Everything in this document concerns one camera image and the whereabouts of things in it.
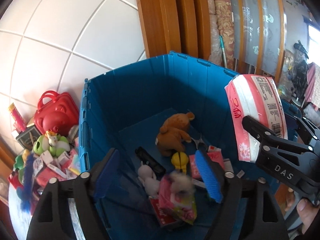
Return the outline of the person right hand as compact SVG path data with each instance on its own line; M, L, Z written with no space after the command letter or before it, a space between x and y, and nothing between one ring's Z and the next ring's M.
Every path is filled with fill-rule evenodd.
M303 198L298 202L296 209L303 224L302 234L305 234L316 217L319 207L314 207L310 201Z

